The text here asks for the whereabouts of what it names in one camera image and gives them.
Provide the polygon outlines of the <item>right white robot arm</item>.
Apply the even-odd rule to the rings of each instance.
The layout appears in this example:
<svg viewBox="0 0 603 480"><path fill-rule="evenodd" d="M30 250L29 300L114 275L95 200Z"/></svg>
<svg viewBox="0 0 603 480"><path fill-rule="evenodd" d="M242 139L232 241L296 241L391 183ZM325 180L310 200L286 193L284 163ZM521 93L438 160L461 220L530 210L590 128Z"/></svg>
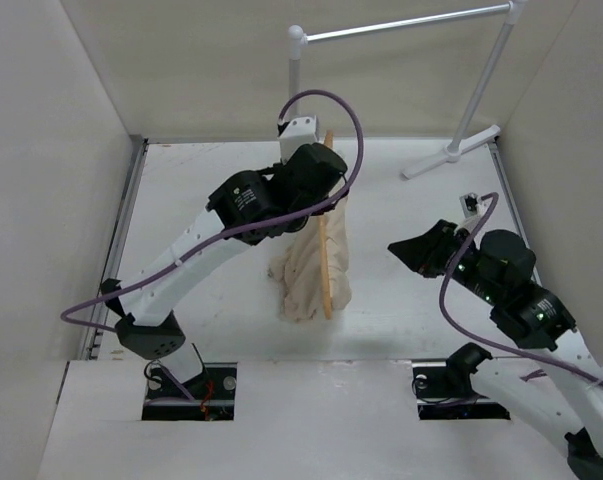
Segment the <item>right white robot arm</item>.
<svg viewBox="0 0 603 480"><path fill-rule="evenodd" d="M533 280L536 257L525 242L508 230L476 241L477 232L440 220L388 249L412 272L440 277L444 287L455 281L486 302L490 320L513 343L501 351L540 364L556 390L507 372L492 354L497 343L473 333L446 360L447 388L495 401L548 440L577 478L603 479L603 369L567 307Z"/></svg>

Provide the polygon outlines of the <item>wooden clothes hanger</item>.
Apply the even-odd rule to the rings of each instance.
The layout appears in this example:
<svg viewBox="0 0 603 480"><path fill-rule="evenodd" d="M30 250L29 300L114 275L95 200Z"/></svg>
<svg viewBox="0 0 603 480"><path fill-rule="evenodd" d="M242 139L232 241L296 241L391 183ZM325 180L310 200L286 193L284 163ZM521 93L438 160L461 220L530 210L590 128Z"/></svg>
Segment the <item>wooden clothes hanger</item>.
<svg viewBox="0 0 603 480"><path fill-rule="evenodd" d="M321 290L322 290L322 305L326 319L333 317L332 297L330 289L329 276L329 261L327 250L327 229L326 217L320 215L317 218L319 255L320 255L320 274L321 274Z"/></svg>

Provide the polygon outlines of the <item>beige trousers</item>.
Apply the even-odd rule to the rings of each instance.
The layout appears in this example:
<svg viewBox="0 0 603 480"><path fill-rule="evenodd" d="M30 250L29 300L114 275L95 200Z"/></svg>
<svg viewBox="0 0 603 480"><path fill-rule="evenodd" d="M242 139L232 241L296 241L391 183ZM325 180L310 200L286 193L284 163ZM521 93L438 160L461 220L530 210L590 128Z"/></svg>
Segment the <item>beige trousers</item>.
<svg viewBox="0 0 603 480"><path fill-rule="evenodd" d="M286 166L304 194L301 208L345 186L344 160L317 143L297 149ZM284 253L271 258L268 274L279 284L280 311L286 320L302 322L319 315L330 319L351 301L346 209L347 198L343 196L329 211L309 217Z"/></svg>

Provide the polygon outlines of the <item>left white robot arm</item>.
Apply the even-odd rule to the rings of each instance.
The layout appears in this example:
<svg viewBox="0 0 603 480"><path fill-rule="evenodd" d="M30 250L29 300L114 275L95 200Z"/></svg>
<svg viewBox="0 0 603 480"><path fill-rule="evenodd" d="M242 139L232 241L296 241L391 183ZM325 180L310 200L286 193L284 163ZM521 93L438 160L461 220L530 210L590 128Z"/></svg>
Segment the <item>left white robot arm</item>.
<svg viewBox="0 0 603 480"><path fill-rule="evenodd" d="M300 237L330 208L330 194L347 172L345 161L319 141L318 119L296 116L279 124L281 158L261 170L230 176L208 198L195 222L130 281L101 285L117 315L119 343L166 368L187 399L205 387L203 362L176 320L177 304L223 263L260 242Z"/></svg>

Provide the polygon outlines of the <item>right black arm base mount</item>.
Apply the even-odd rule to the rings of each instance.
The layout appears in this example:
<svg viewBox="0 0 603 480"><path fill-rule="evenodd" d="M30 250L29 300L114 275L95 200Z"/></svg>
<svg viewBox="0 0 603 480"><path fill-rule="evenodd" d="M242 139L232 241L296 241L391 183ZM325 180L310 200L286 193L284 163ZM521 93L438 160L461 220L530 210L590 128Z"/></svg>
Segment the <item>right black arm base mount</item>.
<svg viewBox="0 0 603 480"><path fill-rule="evenodd" d="M505 420L510 413L500 404L476 393L470 374L455 371L444 360L412 363L411 388L420 420Z"/></svg>

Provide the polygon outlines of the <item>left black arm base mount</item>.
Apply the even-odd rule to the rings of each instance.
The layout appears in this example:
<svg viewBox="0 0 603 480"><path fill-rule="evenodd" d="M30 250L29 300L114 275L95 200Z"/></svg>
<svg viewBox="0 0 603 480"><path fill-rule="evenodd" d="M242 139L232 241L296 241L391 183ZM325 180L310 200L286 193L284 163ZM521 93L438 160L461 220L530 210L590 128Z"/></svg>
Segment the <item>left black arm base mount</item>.
<svg viewBox="0 0 603 480"><path fill-rule="evenodd" d="M185 386L186 395L158 363L144 369L146 390L142 421L232 421L238 365L206 363L203 377Z"/></svg>

